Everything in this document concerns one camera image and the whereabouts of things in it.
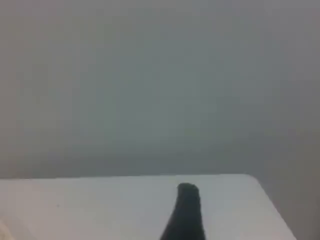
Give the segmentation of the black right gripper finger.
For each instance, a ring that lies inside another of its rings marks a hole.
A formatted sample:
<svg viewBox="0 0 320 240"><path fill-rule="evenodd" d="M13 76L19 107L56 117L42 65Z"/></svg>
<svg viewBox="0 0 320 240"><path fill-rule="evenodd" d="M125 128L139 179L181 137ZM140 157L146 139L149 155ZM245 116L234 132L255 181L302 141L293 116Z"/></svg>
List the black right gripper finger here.
<svg viewBox="0 0 320 240"><path fill-rule="evenodd" d="M180 183L173 211L160 237L161 240L205 240L198 187Z"/></svg>

